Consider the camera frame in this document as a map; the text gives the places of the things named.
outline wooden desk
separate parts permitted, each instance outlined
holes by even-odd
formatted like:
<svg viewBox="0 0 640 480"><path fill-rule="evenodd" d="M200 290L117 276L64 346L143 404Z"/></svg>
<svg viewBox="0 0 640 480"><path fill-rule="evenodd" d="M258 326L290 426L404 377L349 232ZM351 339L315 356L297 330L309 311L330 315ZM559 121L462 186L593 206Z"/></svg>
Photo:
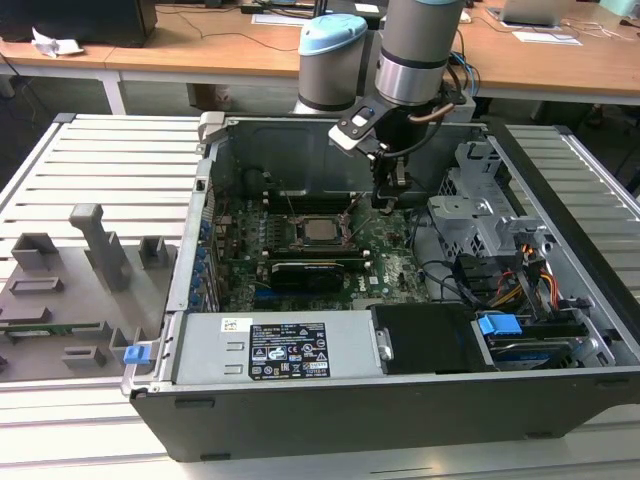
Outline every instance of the wooden desk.
<svg viewBox="0 0 640 480"><path fill-rule="evenodd" d="M522 43L485 10L503 3L485 0L469 12L507 33L477 18L460 26L467 57L482 77L480 96L640 105L638 30L619 26L619 17L596 4L576 2L567 21L577 28L585 25L574 19L593 21L633 40L578 35L565 27L583 46ZM0 49L24 75L100 80L114 114L126 113L123 81L297 86L299 27L253 25L251 16L238 10L190 10L159 6L157 29L142 49L87 46L85 55L58 59L40 55L29 44L0 43ZM212 33L224 35L206 36ZM454 48L460 50L459 40ZM0 63L0 73L11 70Z"/></svg>
<svg viewBox="0 0 640 480"><path fill-rule="evenodd" d="M593 3L576 2L565 22L596 22L632 41L595 38L568 27L562 33L577 36L582 47L523 43L512 33L498 33L473 17L507 31L486 11L503 0L485 0L469 10L471 24L460 25L466 55L482 77L480 96L588 103L640 103L640 39L632 27L619 26L620 17ZM457 39L454 49L460 51Z"/></svg>
<svg viewBox="0 0 640 480"><path fill-rule="evenodd" d="M111 112L117 115L126 114L124 81L297 87L300 27L253 25L251 15L239 10L191 10L158 6L156 30L144 48L83 45L85 54L56 59L41 55L29 43L0 42L0 51L22 75L101 81ZM204 35L225 35L201 39L188 22ZM0 74L12 73L0 62Z"/></svg>
<svg viewBox="0 0 640 480"><path fill-rule="evenodd" d="M108 69L298 76L299 27L253 25L252 16L243 15L240 10L187 13L184 8L159 6L156 11L158 24L144 48L115 48L105 62ZM196 28L205 38L200 38ZM288 51L275 50L237 34Z"/></svg>

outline warning label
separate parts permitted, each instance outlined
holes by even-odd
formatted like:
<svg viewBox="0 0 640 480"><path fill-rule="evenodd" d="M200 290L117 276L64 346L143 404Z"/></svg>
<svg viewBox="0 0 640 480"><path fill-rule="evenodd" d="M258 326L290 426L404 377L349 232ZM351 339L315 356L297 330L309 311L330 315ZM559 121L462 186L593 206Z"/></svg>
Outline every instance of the warning label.
<svg viewBox="0 0 640 480"><path fill-rule="evenodd" d="M324 323L252 325L250 331L253 380L330 376Z"/></svg>

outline blue plastic tab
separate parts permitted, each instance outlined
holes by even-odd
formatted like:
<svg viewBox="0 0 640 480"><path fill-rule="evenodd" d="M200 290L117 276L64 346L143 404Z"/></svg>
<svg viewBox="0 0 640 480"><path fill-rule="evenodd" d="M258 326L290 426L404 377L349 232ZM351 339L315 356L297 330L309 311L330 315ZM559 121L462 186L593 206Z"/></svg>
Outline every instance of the blue plastic tab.
<svg viewBox="0 0 640 480"><path fill-rule="evenodd" d="M515 315L510 313L489 313L478 320L483 335L518 335L522 327Z"/></svg>
<svg viewBox="0 0 640 480"><path fill-rule="evenodd" d="M304 57L320 55L349 45L367 31L367 21L356 15L336 13L316 17L300 33L298 53Z"/></svg>
<svg viewBox="0 0 640 480"><path fill-rule="evenodd" d="M151 345L131 345L124 351L125 365L148 365L151 363Z"/></svg>

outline power cable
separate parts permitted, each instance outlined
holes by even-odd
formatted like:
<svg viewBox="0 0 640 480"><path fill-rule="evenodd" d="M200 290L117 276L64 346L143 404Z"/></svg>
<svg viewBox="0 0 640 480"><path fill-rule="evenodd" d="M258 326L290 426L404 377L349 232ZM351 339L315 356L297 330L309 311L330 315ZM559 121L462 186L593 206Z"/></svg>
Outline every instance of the power cable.
<svg viewBox="0 0 640 480"><path fill-rule="evenodd" d="M294 51L298 50L297 47L296 48L288 48L288 49L287 48L274 47L273 45L269 45L269 44L264 43L264 42L262 42L262 41L260 41L260 40L258 40L256 38L253 38L253 37L251 37L249 35L245 35L244 33L240 33L240 32L224 32L224 33L207 33L207 34L205 34L202 30L200 30L193 23L191 23L189 21L189 19L182 14L183 12L176 12L176 13L178 14L178 16L180 18L182 18L185 22L187 22L187 24L189 24L189 26L191 28L193 28L195 31L197 31L200 34L200 40L203 40L203 39L205 39L207 37L217 37L217 36L225 36L225 35L237 35L239 37L244 37L244 38L247 38L247 39L249 39L249 40L251 40L253 42L256 42L256 43L262 45L263 47L270 48L272 50L277 50L278 52L294 52Z"/></svg>

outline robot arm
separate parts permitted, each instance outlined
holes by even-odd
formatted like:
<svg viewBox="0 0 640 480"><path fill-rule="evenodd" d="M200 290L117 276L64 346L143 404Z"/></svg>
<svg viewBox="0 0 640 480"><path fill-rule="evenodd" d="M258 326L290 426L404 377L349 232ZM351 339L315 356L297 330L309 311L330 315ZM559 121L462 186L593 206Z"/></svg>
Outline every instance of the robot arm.
<svg viewBox="0 0 640 480"><path fill-rule="evenodd" d="M435 135L454 108L442 76L463 7L464 0L391 0L376 92L350 108L329 132L342 150L357 148L371 161L376 207L392 209L411 188L404 171L408 155ZM437 123L425 131L431 122Z"/></svg>

